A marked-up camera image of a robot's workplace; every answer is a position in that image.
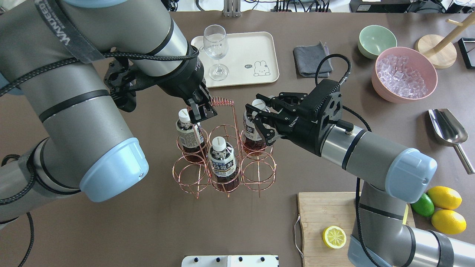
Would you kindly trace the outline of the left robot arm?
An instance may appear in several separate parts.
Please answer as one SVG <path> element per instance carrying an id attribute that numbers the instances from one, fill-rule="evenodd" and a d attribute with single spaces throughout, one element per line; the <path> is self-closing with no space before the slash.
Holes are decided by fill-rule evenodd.
<path id="1" fill-rule="evenodd" d="M 197 49 L 159 0 L 28 0 L 1 15 L 1 95 L 16 89 L 49 134 L 1 167 L 1 226 L 84 192 L 108 200 L 149 165 L 119 110 L 137 90 L 182 98 L 193 123 L 217 113 Z"/>

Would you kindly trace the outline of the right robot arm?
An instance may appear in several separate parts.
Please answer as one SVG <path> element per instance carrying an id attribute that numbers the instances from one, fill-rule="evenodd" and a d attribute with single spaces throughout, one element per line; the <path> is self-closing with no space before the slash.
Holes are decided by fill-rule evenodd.
<path id="1" fill-rule="evenodd" d="M 363 179 L 347 254 L 354 266 L 473 267 L 473 244 L 402 223 L 406 205 L 425 192 L 437 162 L 342 120 L 342 84 L 323 79 L 310 93 L 258 93 L 264 108 L 247 104 L 246 111 L 268 146 L 290 140 Z"/>

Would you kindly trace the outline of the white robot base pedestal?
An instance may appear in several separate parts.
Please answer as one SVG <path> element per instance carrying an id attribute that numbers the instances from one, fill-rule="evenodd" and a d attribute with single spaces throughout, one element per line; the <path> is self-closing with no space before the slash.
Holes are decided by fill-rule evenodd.
<path id="1" fill-rule="evenodd" d="M 186 256 L 182 267 L 278 267 L 278 255 Z"/>

